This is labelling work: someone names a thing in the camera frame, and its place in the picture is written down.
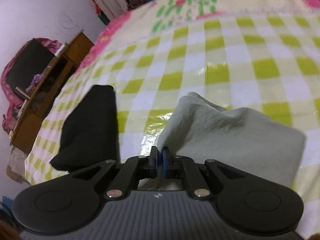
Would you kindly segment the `green checkered plastic sheet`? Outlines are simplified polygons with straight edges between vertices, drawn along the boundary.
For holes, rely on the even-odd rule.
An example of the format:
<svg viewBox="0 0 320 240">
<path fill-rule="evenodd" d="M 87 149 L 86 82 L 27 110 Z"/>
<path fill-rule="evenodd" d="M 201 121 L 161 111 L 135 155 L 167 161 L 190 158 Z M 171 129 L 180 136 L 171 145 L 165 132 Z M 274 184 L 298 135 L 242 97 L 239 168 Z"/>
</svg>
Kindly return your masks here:
<svg viewBox="0 0 320 240">
<path fill-rule="evenodd" d="M 93 85 L 116 90 L 123 159 L 147 153 L 188 92 L 302 130 L 306 149 L 293 186 L 305 203 L 298 232 L 319 232 L 318 11 L 212 17 L 109 45 L 55 99 L 25 161 L 30 184 L 62 176 L 50 161 L 63 122 Z"/>
</svg>

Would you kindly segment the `black folded garment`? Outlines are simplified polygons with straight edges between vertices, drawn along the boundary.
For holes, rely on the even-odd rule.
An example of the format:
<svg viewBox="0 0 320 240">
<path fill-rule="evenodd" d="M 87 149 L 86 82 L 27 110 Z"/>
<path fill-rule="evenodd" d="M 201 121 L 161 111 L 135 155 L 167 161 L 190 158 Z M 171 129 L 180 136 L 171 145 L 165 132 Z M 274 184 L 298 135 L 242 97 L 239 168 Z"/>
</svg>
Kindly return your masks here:
<svg viewBox="0 0 320 240">
<path fill-rule="evenodd" d="M 116 93 L 110 85 L 94 85 L 65 120 L 50 164 L 71 173 L 118 156 Z"/>
</svg>

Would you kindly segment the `magenta cloth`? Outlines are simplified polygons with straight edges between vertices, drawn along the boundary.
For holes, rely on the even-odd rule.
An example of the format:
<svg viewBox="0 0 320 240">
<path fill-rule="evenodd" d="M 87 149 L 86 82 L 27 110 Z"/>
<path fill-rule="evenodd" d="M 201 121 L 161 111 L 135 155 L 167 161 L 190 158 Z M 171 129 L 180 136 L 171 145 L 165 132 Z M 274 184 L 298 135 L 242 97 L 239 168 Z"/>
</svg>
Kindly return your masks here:
<svg viewBox="0 0 320 240">
<path fill-rule="evenodd" d="M 2 121 L 2 127 L 6 132 L 15 126 L 15 114 L 24 102 L 16 87 L 27 89 L 34 76 L 44 71 L 61 46 L 62 43 L 58 40 L 33 38 L 27 41 L 4 67 L 1 88 L 9 102 L 9 108 Z"/>
</svg>

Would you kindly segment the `floral pink bedsheet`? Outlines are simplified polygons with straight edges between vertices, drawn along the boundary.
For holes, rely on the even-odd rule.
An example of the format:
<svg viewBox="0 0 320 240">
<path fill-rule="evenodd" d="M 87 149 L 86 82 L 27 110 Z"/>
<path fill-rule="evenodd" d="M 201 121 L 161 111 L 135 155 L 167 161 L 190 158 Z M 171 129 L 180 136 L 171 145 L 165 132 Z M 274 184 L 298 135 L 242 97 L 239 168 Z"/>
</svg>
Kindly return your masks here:
<svg viewBox="0 0 320 240">
<path fill-rule="evenodd" d="M 131 6 L 111 20 L 80 63 L 91 64 L 108 46 L 121 47 L 178 25 L 220 15 L 303 12 L 319 8 L 319 0 L 149 0 Z"/>
</svg>

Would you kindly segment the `wooden side cabinet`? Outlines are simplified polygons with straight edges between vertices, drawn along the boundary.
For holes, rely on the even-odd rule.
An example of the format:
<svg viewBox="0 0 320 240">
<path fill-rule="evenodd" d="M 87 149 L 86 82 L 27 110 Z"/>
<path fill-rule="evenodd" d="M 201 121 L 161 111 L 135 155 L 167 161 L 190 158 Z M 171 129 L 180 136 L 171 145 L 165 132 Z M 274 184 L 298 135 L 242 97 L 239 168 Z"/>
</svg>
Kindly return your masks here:
<svg viewBox="0 0 320 240">
<path fill-rule="evenodd" d="M 20 117 L 10 132 L 10 144 L 28 154 L 33 148 L 41 124 L 50 112 L 53 102 L 66 81 L 78 69 L 81 61 L 92 48 L 93 42 L 79 32 L 44 70 L 43 78 L 33 89 L 22 106 Z"/>
</svg>

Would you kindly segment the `black television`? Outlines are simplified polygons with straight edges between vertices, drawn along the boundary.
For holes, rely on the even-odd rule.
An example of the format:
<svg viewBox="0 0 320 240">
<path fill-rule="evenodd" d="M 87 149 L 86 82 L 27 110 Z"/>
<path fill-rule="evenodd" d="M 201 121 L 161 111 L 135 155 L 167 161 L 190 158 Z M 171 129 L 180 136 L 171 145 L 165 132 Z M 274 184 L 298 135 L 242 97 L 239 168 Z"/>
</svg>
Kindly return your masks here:
<svg viewBox="0 0 320 240">
<path fill-rule="evenodd" d="M 13 66 L 5 75 L 6 83 L 13 93 L 21 99 L 24 98 L 20 91 L 26 92 L 34 76 L 43 73 L 54 58 L 54 54 L 40 41 L 33 38 L 18 54 Z"/>
</svg>

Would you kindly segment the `grey-green pants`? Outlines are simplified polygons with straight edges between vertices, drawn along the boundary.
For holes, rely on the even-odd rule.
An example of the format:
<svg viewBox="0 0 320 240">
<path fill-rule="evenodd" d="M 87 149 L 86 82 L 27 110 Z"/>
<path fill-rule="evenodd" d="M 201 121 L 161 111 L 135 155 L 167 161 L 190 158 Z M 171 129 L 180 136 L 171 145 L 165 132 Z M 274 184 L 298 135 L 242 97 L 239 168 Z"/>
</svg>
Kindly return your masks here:
<svg viewBox="0 0 320 240">
<path fill-rule="evenodd" d="M 215 159 L 291 187 L 306 137 L 251 108 L 227 110 L 195 92 L 180 98 L 157 147 L 197 163 Z"/>
</svg>

